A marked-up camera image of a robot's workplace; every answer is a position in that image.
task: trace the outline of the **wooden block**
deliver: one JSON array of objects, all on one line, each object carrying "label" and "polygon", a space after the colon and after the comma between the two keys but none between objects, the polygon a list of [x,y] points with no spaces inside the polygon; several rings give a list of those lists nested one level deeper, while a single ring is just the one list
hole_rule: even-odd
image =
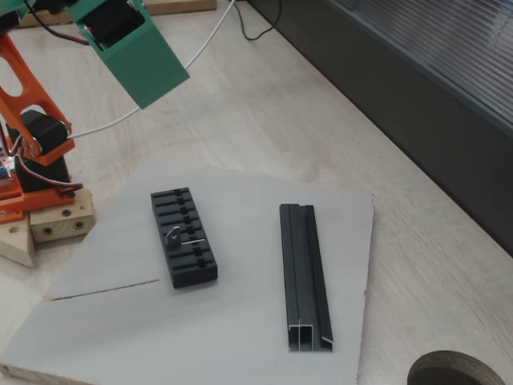
[{"label": "wooden block", "polygon": [[36,243],[76,237],[89,233],[95,224],[91,192],[76,192],[75,203],[30,212],[30,230]]},{"label": "wooden block", "polygon": [[34,267],[34,241],[29,229],[29,217],[0,224],[0,255]]},{"label": "wooden block", "polygon": [[[144,1],[147,12],[150,15],[157,14],[178,14],[183,12],[197,12],[199,10],[215,10],[217,0],[146,0]],[[39,18],[48,26],[54,24],[68,24],[73,22],[67,12],[51,14],[50,12],[38,12]],[[38,26],[34,16],[28,14],[22,21],[20,27]]]}]

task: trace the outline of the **gray cardboard sheet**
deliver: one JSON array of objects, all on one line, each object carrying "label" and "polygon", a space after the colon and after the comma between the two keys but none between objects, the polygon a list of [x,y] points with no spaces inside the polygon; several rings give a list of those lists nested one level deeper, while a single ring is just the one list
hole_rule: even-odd
[{"label": "gray cardboard sheet", "polygon": [[[219,278],[174,290],[150,193],[183,187]],[[282,203],[315,207],[331,354],[288,351]],[[372,220],[368,193],[145,160],[49,292],[81,296],[36,306],[0,363],[94,384],[356,385]]]}]

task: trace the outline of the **orange robot arm part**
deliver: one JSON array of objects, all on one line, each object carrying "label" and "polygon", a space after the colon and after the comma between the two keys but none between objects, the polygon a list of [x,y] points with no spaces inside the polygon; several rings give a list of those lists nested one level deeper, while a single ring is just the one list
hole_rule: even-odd
[{"label": "orange robot arm part", "polygon": [[32,75],[29,67],[26,65],[22,56],[19,54],[7,34],[0,37],[0,57],[4,58],[10,64],[10,67],[18,77],[23,87],[23,91],[20,96],[8,95],[0,87],[0,115],[3,116],[11,128],[15,128],[21,134],[23,138],[22,147],[27,159],[37,162],[43,166],[52,164],[58,158],[73,149],[75,147],[75,142],[72,139],[68,139],[47,154],[41,155],[41,146],[22,122],[22,111],[30,106],[38,105],[48,116],[63,122],[67,126],[70,134],[71,124],[57,108],[50,96],[41,87],[38,80],[34,75]]}]

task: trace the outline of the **robotic arm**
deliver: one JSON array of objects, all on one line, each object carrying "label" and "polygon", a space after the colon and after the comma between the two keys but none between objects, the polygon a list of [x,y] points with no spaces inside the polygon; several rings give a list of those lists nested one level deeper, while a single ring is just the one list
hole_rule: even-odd
[{"label": "robotic arm", "polygon": [[[0,0],[0,57],[22,84],[20,96],[0,88],[0,223],[26,212],[71,203],[64,154],[75,147],[71,124],[57,108],[10,40],[8,32],[29,12],[67,9],[84,38],[138,104],[145,108],[188,78],[140,0]],[[40,106],[44,114],[28,110]]]}]

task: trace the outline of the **cable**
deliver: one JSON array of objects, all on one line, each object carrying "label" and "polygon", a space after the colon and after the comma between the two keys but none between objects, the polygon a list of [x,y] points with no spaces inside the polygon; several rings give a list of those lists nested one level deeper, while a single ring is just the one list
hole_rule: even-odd
[{"label": "cable", "polygon": [[[224,20],[226,19],[226,16],[228,16],[228,13],[232,9],[233,5],[236,5],[235,1],[236,0],[232,0],[230,2],[228,7],[226,8],[226,11],[223,13],[223,16],[221,16],[221,19],[219,20],[217,25],[212,30],[212,33],[208,36],[207,40],[205,40],[205,43],[203,43],[203,45],[196,52],[196,54],[194,56],[192,56],[192,59],[189,60],[187,64],[185,64],[185,69],[186,70],[200,57],[200,55],[203,53],[203,51],[205,51],[205,48],[212,41],[212,39],[216,35],[217,31],[220,29],[221,25],[223,24]],[[94,134],[95,132],[100,132],[100,131],[103,131],[103,130],[107,130],[108,128],[110,128],[112,126],[115,126],[116,124],[119,124],[119,123],[123,122],[125,119],[128,119],[130,116],[134,115],[138,111],[140,111],[140,107],[134,108],[133,110],[131,110],[127,114],[121,116],[120,118],[114,120],[113,122],[110,122],[109,124],[105,124],[102,127],[93,128],[91,130],[87,130],[87,131],[84,131],[84,132],[79,132],[78,134],[70,135],[70,136],[68,136],[68,138],[76,139],[76,138],[79,138],[81,136],[86,136],[86,135]]]},{"label": "cable", "polygon": [[44,22],[42,22],[42,20],[39,18],[39,16],[34,11],[34,8],[32,8],[30,6],[29,2],[27,0],[23,0],[23,1],[25,2],[26,7],[28,8],[28,10],[32,14],[32,16],[34,16],[34,18],[39,23],[39,25],[42,26],[45,30],[47,30],[50,34],[52,34],[53,36],[55,36],[57,38],[61,38],[64,40],[69,40],[70,42],[82,44],[83,46],[89,46],[89,42],[87,40],[82,40],[80,38],[74,38],[73,36],[70,36],[68,34],[61,34],[55,30],[52,30],[49,26],[47,26]]},{"label": "cable", "polygon": [[130,116],[134,115],[139,110],[140,110],[140,107],[134,108],[133,110],[128,112],[126,115],[121,116],[120,118],[114,120],[113,122],[110,122],[109,124],[105,124],[102,127],[93,128],[92,130],[87,130],[87,131],[84,131],[84,132],[79,132],[78,134],[70,135],[70,136],[68,136],[68,139],[76,139],[76,138],[79,138],[80,136],[86,136],[86,135],[89,135],[89,134],[94,134],[95,132],[107,130],[108,128],[110,128],[112,126],[115,126],[116,124],[123,122],[125,119],[128,119]]},{"label": "cable", "polygon": [[264,36],[265,34],[267,34],[268,32],[270,32],[271,30],[275,29],[276,28],[276,25],[279,23],[280,19],[281,19],[281,8],[282,8],[282,4],[281,4],[281,0],[278,0],[278,15],[276,16],[276,21],[271,24],[271,27],[268,28],[267,30],[263,30],[262,32],[260,32],[260,34],[258,36],[256,36],[255,38],[250,38],[247,34],[246,34],[246,28],[244,26],[244,20],[242,19],[242,13],[240,12],[240,9],[239,9],[239,6],[236,4],[235,5],[235,9],[237,11],[237,13],[239,14],[239,19],[240,19],[240,28],[242,29],[242,34],[244,35],[244,37],[246,38],[246,40],[248,40],[249,42],[254,42],[255,40],[258,40],[259,38],[261,38],[262,36]]},{"label": "cable", "polygon": [[214,28],[214,30],[212,31],[212,33],[210,34],[210,36],[208,36],[207,40],[205,40],[205,43],[203,43],[203,46],[201,46],[201,48],[196,52],[196,54],[194,56],[192,56],[192,59],[189,60],[189,63],[187,63],[185,65],[185,69],[187,70],[195,61],[196,59],[198,59],[200,57],[200,55],[203,53],[203,51],[205,50],[205,48],[207,47],[207,45],[211,42],[211,40],[213,39],[214,35],[217,33],[217,31],[220,29],[221,25],[223,24],[224,20],[226,19],[226,16],[228,16],[228,12],[232,9],[232,7],[235,5],[235,7],[237,7],[237,4],[235,3],[236,0],[232,0],[230,2],[230,4],[228,5],[228,7],[226,7],[226,11],[223,13],[223,16],[221,16],[221,19],[219,20],[219,22],[217,23],[216,27]]},{"label": "cable", "polygon": [[23,148],[20,148],[18,150],[18,153],[15,156],[18,157],[19,165],[23,168],[23,171],[26,172],[27,174],[32,175],[34,178],[37,178],[39,180],[42,180],[43,182],[52,184],[56,187],[64,187],[65,189],[60,190],[61,193],[71,193],[71,192],[83,187],[83,184],[81,184],[81,183],[61,182],[60,180],[48,179],[48,178],[46,178],[42,175],[39,175],[38,173],[30,170],[26,166],[25,162],[23,161],[22,151],[23,151]]}]

